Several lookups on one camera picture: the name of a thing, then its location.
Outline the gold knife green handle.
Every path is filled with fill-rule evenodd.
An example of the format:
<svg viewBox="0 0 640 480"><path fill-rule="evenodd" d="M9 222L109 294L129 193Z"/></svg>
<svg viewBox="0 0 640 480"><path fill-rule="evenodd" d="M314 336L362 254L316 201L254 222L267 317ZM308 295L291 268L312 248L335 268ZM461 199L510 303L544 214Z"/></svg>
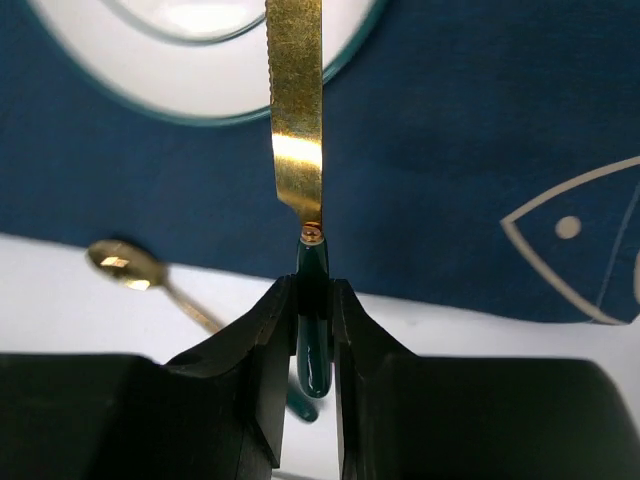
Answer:
<svg viewBox="0 0 640 480"><path fill-rule="evenodd" d="M266 29L276 193L300 223L297 373L302 391L322 398L332 383L329 260L322 212L322 4L269 1Z"/></svg>

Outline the white plate teal rim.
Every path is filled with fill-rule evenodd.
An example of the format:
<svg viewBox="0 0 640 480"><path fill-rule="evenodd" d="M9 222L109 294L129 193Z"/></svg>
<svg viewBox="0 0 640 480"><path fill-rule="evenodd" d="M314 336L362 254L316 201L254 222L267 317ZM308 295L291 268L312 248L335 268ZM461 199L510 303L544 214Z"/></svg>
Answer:
<svg viewBox="0 0 640 480"><path fill-rule="evenodd" d="M73 66L145 114L230 125L269 113L262 1L29 1Z"/></svg>

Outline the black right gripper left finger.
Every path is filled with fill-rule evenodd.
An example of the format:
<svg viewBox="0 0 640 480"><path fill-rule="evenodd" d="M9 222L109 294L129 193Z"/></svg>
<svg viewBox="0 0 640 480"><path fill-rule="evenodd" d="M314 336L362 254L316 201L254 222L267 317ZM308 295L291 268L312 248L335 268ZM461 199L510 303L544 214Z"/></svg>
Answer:
<svg viewBox="0 0 640 480"><path fill-rule="evenodd" d="M280 465L295 282L166 364L3 354L5 479L267 479Z"/></svg>

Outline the navy blue fish placemat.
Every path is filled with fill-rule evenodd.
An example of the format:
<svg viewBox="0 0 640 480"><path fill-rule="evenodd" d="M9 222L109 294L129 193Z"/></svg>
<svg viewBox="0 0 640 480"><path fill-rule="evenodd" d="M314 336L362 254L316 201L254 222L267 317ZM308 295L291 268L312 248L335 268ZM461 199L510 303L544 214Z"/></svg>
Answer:
<svg viewBox="0 0 640 480"><path fill-rule="evenodd" d="M334 273L536 322L639 314L639 5L392 1L325 93ZM261 115L129 107L1 5L1 229L275 277L299 228Z"/></svg>

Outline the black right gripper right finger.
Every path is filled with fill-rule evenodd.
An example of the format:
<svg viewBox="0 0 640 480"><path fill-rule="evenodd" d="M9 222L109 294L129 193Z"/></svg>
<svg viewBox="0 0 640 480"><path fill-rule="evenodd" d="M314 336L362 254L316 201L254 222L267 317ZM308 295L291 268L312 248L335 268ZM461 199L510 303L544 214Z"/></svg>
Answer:
<svg viewBox="0 0 640 480"><path fill-rule="evenodd" d="M636 429L595 363L423 357L331 286L345 479L632 479Z"/></svg>

